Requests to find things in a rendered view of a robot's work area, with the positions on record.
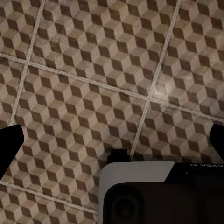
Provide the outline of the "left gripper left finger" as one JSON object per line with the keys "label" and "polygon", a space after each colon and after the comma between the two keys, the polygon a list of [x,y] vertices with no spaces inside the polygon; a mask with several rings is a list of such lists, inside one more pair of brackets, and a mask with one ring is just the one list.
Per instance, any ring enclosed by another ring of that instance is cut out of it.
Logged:
{"label": "left gripper left finger", "polygon": [[0,180],[24,142],[20,124],[0,129]]}

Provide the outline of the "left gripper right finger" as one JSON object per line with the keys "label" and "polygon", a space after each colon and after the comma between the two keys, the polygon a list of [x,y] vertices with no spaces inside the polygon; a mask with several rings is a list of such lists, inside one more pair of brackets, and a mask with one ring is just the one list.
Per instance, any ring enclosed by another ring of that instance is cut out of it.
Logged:
{"label": "left gripper right finger", "polygon": [[224,162],[224,126],[214,124],[210,132],[209,140]]}

